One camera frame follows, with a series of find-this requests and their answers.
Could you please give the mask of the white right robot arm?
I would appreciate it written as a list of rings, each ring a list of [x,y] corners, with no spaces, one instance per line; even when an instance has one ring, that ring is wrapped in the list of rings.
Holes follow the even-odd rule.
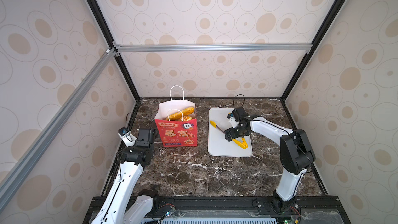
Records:
[[[212,156],[230,157],[232,150],[249,149],[252,133],[260,134],[279,146],[283,172],[273,192],[272,205],[276,212],[282,213],[293,205],[302,177],[315,162],[315,153],[302,129],[284,128],[260,115],[248,114],[243,107],[214,107],[209,110],[208,142],[216,145],[216,148],[208,150]]]

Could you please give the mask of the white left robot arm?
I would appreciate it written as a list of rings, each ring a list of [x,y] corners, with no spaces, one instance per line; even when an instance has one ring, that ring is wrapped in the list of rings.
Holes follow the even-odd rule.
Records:
[[[126,148],[117,154],[119,169],[115,182],[93,224],[140,224],[152,210],[151,195],[138,196],[131,207],[127,205],[144,168],[152,160],[156,134],[152,128],[139,129],[138,136],[126,127],[119,129],[118,135]]]

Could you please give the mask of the red paper gift bag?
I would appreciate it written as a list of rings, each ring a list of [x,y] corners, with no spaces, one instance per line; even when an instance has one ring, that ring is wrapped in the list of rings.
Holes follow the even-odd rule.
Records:
[[[182,95],[184,89],[181,86],[173,86],[170,89],[170,100],[159,104],[158,112],[154,118],[161,142],[164,147],[196,147],[198,145],[198,124],[196,109],[190,121],[169,121],[168,115],[176,113],[176,110],[184,110],[188,107],[196,108],[196,105],[182,97],[180,100],[173,98],[174,88],[180,88]]]

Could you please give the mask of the long twisted bread top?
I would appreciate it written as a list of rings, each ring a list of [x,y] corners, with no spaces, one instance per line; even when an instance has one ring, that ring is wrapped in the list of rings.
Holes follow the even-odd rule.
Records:
[[[182,121],[190,121],[190,120],[192,120],[193,118],[191,117],[191,116],[184,116],[183,117],[183,119],[182,119]]]

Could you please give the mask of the long striped bread roll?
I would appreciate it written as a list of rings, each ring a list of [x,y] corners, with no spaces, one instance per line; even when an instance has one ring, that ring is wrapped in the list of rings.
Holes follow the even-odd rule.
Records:
[[[166,120],[169,121],[182,121],[184,116],[191,116],[194,114],[195,108],[194,107],[188,107],[184,110],[176,110],[176,113],[173,113],[171,115],[168,115],[166,117]]]

